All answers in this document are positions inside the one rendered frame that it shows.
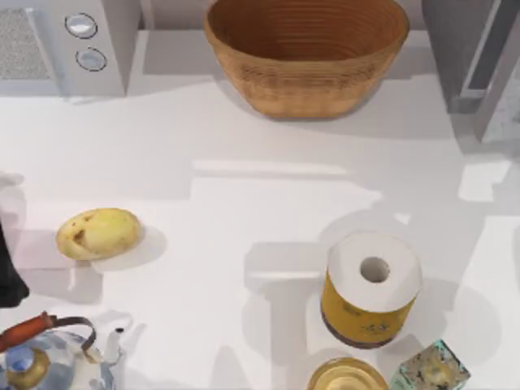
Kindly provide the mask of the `yellow wrapped toilet paper roll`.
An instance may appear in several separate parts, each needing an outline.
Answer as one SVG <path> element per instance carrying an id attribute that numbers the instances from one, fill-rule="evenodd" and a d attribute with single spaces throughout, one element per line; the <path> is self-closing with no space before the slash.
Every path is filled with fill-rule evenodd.
<path id="1" fill-rule="evenodd" d="M 355 232 L 327 252 L 320 310 L 331 334 L 358 349 L 392 341 L 423 284 L 418 256 L 401 239 Z"/>

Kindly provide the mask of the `brown woven basket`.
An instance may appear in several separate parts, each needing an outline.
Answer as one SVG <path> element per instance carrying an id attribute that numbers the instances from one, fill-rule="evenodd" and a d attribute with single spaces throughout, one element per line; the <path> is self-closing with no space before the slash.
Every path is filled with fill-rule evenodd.
<path id="1" fill-rule="evenodd" d="M 335 118 L 374 92 L 410 32 L 397 0 L 214 0 L 207 41 L 271 118 Z"/>

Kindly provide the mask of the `yellow potato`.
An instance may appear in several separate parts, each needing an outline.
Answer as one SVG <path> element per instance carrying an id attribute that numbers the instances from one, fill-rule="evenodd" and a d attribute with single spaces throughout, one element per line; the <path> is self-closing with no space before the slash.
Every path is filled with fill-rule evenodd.
<path id="1" fill-rule="evenodd" d="M 58 251 L 76 261 L 97 261 L 128 252 L 141 239 L 142 226 L 130 211 L 97 208 L 71 217 L 57 231 Z"/>

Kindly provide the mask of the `round yellow glass jar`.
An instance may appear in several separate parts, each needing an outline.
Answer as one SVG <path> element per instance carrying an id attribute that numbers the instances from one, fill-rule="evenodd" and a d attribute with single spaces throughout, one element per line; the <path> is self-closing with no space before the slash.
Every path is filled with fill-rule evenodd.
<path id="1" fill-rule="evenodd" d="M 324 362 L 310 377 L 306 390 L 389 390 L 383 376 L 370 364 L 353 358 Z"/>

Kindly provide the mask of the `round microwave knob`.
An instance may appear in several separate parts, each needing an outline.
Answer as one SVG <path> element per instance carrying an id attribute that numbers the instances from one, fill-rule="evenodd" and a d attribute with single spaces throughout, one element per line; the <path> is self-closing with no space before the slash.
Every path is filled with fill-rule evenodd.
<path id="1" fill-rule="evenodd" d="M 64 26 L 72 36 L 79 39 L 90 39 L 98 32 L 95 19 L 85 13 L 66 16 Z"/>
<path id="2" fill-rule="evenodd" d="M 76 63 L 88 72 L 100 72 L 107 65 L 106 56 L 93 47 L 76 51 L 75 59 Z"/>

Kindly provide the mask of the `white and blue teapot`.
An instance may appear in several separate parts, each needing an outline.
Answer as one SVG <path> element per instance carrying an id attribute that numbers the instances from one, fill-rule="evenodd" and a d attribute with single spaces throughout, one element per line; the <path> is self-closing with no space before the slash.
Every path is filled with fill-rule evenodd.
<path id="1" fill-rule="evenodd" d="M 0 334 L 0 390 L 117 390 L 124 332 L 115 328 L 102 352 L 84 317 L 42 312 L 9 327 Z"/>

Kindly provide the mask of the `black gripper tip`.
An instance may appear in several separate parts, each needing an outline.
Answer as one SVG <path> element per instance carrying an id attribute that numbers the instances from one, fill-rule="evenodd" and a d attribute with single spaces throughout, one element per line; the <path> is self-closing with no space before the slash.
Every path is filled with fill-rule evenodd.
<path id="1" fill-rule="evenodd" d="M 29 296 L 30 290 L 11 260 L 0 224 L 0 309 L 17 307 Z"/>

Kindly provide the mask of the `pale microwave oven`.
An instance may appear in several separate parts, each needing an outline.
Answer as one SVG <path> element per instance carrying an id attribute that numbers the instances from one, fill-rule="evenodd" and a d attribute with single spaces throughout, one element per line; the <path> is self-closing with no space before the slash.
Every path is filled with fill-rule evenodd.
<path id="1" fill-rule="evenodd" d="M 65 29 L 65 17 L 78 13 L 97 23 L 90 39 Z M 141 0 L 0 0 L 0 97 L 125 95 L 141 19 Z M 106 56 L 102 71 L 76 63 L 88 47 Z"/>

